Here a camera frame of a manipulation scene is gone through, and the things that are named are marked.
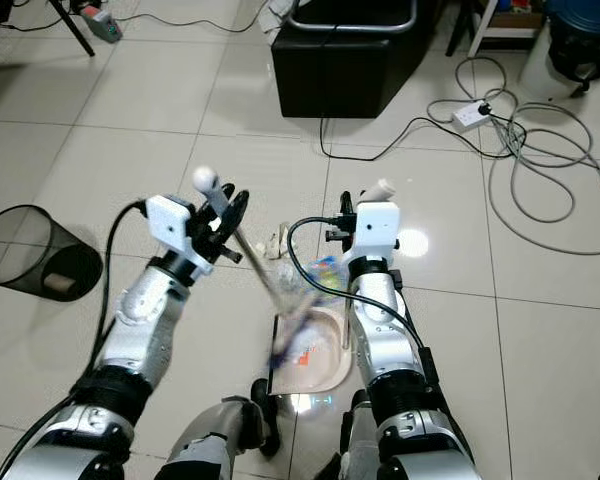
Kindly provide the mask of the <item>hand broom with white knob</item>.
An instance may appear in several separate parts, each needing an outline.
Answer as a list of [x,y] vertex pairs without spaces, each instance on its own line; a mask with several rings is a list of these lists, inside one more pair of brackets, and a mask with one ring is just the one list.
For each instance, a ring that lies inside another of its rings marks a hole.
[[[196,168],[192,173],[192,186],[195,191],[203,195],[205,201],[210,201],[218,214],[224,211],[227,200],[222,193],[222,188],[230,186],[222,184],[221,178],[213,169],[210,169],[209,166]],[[287,358],[294,351],[300,332],[303,332],[313,320],[317,296],[313,293],[299,296],[299,294],[283,292],[278,284],[280,275],[276,270],[268,269],[265,266],[262,257],[256,253],[240,227],[232,237],[239,242],[242,255],[245,255],[245,259],[248,260],[251,270],[262,284],[274,307],[274,312],[276,312],[274,319],[277,320],[277,325],[274,328],[267,365],[269,370],[280,369],[287,364]]]

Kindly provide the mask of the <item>beige dustpan with long handle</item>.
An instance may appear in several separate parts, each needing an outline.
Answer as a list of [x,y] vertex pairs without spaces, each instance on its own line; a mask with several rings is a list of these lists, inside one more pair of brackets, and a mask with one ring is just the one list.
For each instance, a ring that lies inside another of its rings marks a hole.
[[[360,202],[392,201],[396,189],[386,179],[364,189]],[[345,266],[347,289],[332,291],[308,278],[304,265],[294,252],[295,230],[310,224],[329,225],[328,218],[305,218],[288,225],[286,264],[278,271],[280,280],[291,294],[304,296],[300,280],[318,291],[336,294],[342,300],[332,305],[315,303],[313,320],[300,332],[287,364],[273,370],[280,381],[274,393],[317,393],[341,384],[352,370],[359,370],[368,381],[377,381],[397,371],[422,370],[416,357],[416,333],[408,319],[408,306],[400,293],[400,278],[393,265],[368,257],[355,259]]]

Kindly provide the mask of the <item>crumpled beige paper scrap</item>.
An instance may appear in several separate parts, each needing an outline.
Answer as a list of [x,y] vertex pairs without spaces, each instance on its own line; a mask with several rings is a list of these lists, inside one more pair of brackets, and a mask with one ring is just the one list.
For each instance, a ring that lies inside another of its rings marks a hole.
[[260,247],[263,253],[263,259],[269,261],[278,261],[288,256],[288,246],[286,241],[286,228],[277,230],[271,234],[267,242],[262,243]]

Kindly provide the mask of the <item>black cube ottoman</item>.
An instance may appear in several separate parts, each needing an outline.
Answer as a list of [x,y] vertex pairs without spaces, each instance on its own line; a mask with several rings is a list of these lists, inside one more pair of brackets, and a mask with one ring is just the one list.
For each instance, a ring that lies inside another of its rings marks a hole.
[[[308,32],[286,26],[271,45],[280,111],[287,118],[376,119],[422,64],[441,0],[419,0],[400,35]],[[405,0],[309,0],[300,22],[396,26]]]

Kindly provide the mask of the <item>white power strip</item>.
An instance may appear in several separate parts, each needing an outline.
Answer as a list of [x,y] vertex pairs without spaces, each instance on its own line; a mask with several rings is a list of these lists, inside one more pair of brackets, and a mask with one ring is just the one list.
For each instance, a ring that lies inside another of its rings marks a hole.
[[491,105],[487,101],[474,101],[457,109],[451,115],[451,125],[457,132],[473,131],[473,129],[489,123],[492,118]]

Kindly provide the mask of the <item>brown paper piece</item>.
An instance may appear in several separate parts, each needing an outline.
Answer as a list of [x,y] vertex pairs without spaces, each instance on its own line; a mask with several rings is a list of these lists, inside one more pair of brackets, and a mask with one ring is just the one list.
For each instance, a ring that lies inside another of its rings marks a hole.
[[71,278],[71,276],[64,276],[59,273],[54,273],[54,271],[49,271],[47,275],[44,275],[43,280],[41,280],[44,291],[48,294],[54,293],[56,296],[67,296],[67,294],[71,294],[75,284],[76,280]]

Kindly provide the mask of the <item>grey left robot leg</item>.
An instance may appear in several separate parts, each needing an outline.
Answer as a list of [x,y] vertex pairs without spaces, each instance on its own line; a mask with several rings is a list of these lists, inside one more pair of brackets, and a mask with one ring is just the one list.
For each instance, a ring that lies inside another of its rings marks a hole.
[[187,425],[153,480],[230,480],[246,451],[272,457],[281,447],[276,412],[241,396],[224,397]]

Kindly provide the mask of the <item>grey robot leg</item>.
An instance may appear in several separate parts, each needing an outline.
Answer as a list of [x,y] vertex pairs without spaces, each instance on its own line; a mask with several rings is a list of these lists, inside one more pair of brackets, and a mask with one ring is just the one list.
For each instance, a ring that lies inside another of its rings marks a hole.
[[379,434],[365,390],[356,390],[352,396],[350,410],[342,416],[340,434],[340,448],[313,480],[377,480],[381,466]]
[[246,451],[272,457],[281,447],[276,412],[241,396],[224,397],[187,425],[153,480],[230,480]]

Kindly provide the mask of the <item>white cloth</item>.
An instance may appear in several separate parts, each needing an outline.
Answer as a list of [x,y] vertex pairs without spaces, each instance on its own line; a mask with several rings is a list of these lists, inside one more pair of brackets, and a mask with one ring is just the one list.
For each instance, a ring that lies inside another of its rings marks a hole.
[[271,46],[286,26],[292,10],[299,0],[265,0],[256,13],[256,26],[265,38],[265,45]]

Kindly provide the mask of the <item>grey right robot leg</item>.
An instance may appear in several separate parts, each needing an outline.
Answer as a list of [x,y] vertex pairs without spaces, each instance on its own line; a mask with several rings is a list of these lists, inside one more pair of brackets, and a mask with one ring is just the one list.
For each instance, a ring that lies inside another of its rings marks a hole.
[[340,448],[313,480],[377,480],[381,466],[379,434],[365,390],[356,390],[352,396],[350,410],[342,416],[340,434]]

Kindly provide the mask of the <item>black tripod leg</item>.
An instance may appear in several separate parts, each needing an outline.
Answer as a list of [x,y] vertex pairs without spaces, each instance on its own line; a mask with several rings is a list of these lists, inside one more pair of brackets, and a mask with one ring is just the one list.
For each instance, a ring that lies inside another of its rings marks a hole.
[[70,9],[67,8],[66,5],[73,5],[73,1],[75,0],[47,0],[50,8],[56,12],[61,22],[68,28],[68,31],[72,33],[72,36],[76,38],[76,41],[79,42],[79,45],[82,47],[82,50],[85,51],[85,54],[89,56],[89,58],[94,58],[95,51],[93,46],[90,45],[90,42],[86,40],[85,36],[82,35],[82,31],[75,20],[73,20],[73,15],[70,13]]

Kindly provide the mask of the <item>blue and black container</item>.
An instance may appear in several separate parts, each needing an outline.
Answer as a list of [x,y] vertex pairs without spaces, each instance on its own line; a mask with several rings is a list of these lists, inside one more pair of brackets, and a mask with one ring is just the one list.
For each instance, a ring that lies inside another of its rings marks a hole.
[[574,84],[580,99],[600,79],[600,0],[544,0],[552,68]]

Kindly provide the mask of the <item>silver metal tube frame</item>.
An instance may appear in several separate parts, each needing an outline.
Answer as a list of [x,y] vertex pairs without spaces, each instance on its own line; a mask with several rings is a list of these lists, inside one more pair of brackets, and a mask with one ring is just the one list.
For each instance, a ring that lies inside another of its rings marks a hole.
[[400,33],[408,32],[414,27],[416,20],[419,18],[419,0],[405,0],[408,5],[408,18],[404,22],[396,24],[396,26],[370,26],[370,24],[318,24],[300,22],[297,19],[297,14],[300,13],[300,0],[292,0],[290,12],[285,17],[287,26],[295,29],[303,29],[308,32],[326,32],[326,33],[355,33],[355,35],[400,35]]

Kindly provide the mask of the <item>white rack frame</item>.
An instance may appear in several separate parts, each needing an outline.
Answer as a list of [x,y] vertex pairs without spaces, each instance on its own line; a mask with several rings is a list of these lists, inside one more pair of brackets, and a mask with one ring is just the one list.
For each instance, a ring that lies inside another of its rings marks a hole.
[[466,55],[482,49],[529,49],[546,23],[543,0],[459,0],[456,41],[468,36]]

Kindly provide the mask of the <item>grey power strip red switch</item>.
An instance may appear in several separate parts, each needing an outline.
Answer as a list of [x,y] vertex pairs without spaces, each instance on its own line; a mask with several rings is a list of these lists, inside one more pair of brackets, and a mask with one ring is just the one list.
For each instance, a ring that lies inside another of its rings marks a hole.
[[117,44],[122,40],[123,32],[120,24],[107,9],[86,5],[80,9],[80,15],[88,24],[90,31],[100,40],[108,42],[108,44]]

